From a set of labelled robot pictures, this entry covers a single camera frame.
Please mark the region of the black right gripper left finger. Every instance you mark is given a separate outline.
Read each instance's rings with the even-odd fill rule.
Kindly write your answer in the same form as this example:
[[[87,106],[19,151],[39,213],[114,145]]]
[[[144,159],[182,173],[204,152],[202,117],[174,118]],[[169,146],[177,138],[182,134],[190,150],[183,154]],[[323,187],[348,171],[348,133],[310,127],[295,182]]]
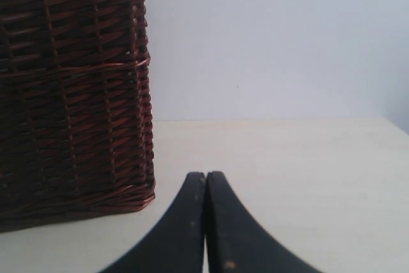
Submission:
[[[165,214],[149,233],[104,272],[202,272],[204,173],[188,173]]]

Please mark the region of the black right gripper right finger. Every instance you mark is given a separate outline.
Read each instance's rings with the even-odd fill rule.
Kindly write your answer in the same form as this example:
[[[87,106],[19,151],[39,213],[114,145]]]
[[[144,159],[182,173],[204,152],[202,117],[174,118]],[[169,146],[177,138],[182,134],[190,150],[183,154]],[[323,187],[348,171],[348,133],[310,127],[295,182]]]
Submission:
[[[241,203],[224,173],[206,177],[210,272],[317,272],[274,239]]]

